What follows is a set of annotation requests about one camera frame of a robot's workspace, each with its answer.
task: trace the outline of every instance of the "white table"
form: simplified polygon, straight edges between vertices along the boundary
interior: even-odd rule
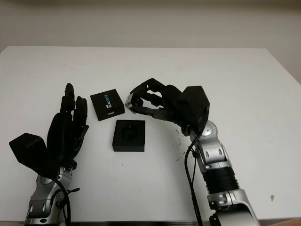
[[[90,126],[69,187],[81,188],[70,195],[72,220],[195,220],[183,163],[189,138],[127,109],[99,122],[89,97],[117,89],[125,102],[151,77],[180,90],[203,86],[209,119],[259,219],[301,217],[301,86],[267,50],[8,47],[0,54],[0,220],[25,219],[37,176],[8,142],[24,132],[46,141],[68,82],[87,99]],[[116,119],[146,120],[144,153],[113,152]],[[208,220],[199,170],[195,190]]]

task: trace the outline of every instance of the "silver metal arm segment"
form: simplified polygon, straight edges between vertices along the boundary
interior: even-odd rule
[[[67,189],[72,180],[72,171],[60,167],[57,180]],[[38,175],[37,188],[29,201],[25,225],[61,224],[62,210],[57,203],[63,199],[63,192],[53,180]]]
[[[191,132],[194,140],[197,133]],[[199,168],[206,182],[211,226],[260,226],[247,198],[235,179],[225,147],[217,137],[216,125],[208,121],[202,136],[195,144]]]

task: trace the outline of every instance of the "black product box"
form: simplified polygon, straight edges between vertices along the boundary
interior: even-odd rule
[[[94,94],[90,97],[99,121],[125,112],[123,102],[115,89]]]
[[[144,152],[145,121],[117,120],[113,138],[115,152]]]

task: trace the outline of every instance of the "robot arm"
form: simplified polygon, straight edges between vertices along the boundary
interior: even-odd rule
[[[74,157],[89,128],[86,120],[87,101],[78,97],[75,102],[73,86],[68,83],[61,110],[54,116],[49,128],[47,147],[41,137],[28,133],[9,143],[17,160],[38,173],[37,188],[29,201],[25,225],[59,225],[62,210],[66,225],[71,225],[68,194],[79,188],[72,191],[66,189],[72,180],[72,170],[77,167]]]
[[[162,97],[148,93],[149,90],[160,92]],[[142,99],[162,108],[144,107]],[[198,161],[209,192],[209,207],[215,210],[209,219],[211,226],[260,226],[245,191],[239,188],[235,179],[225,147],[217,137],[217,127],[208,121],[210,104],[201,86],[187,87],[181,92],[152,78],[136,87],[125,105],[133,113],[171,121],[181,127],[185,136],[190,136],[192,144],[185,155],[185,170],[199,226],[202,221],[187,168],[192,146],[195,146],[193,156]]]

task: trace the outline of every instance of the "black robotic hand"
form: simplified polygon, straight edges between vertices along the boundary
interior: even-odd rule
[[[22,134],[9,145],[21,164],[43,177],[55,178],[61,166],[71,170],[76,168],[77,163],[73,159],[89,128],[86,120],[87,101],[77,97],[75,102],[73,86],[68,83],[61,110],[54,116],[49,128],[47,147],[41,137],[29,133]]]
[[[161,93],[162,97],[148,93],[149,90]],[[162,108],[143,107],[143,99]],[[189,86],[181,92],[175,86],[165,86],[151,78],[131,91],[125,106],[133,113],[171,121],[179,125],[182,133],[188,136],[191,129],[202,133],[208,121],[210,103],[201,86]]]

